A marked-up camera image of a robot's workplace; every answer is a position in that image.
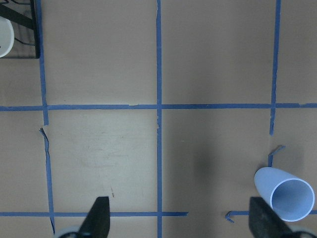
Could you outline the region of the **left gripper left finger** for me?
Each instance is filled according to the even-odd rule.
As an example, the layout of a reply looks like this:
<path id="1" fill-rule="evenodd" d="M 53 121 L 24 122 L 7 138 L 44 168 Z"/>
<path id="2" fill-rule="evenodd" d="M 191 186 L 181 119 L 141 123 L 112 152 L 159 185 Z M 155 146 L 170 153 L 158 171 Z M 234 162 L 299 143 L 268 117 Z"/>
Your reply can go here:
<path id="1" fill-rule="evenodd" d="M 77 232 L 78 238 L 106 238 L 110 230 L 109 197 L 98 197 Z"/>

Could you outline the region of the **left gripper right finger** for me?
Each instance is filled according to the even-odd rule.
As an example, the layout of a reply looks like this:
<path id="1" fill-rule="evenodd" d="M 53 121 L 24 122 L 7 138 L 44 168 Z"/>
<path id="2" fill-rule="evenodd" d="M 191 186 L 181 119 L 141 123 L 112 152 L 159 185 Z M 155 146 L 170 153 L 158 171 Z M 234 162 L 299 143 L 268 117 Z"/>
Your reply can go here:
<path id="1" fill-rule="evenodd" d="M 292 238 L 292 230 L 261 198 L 249 201 L 249 229 L 254 238 Z"/>

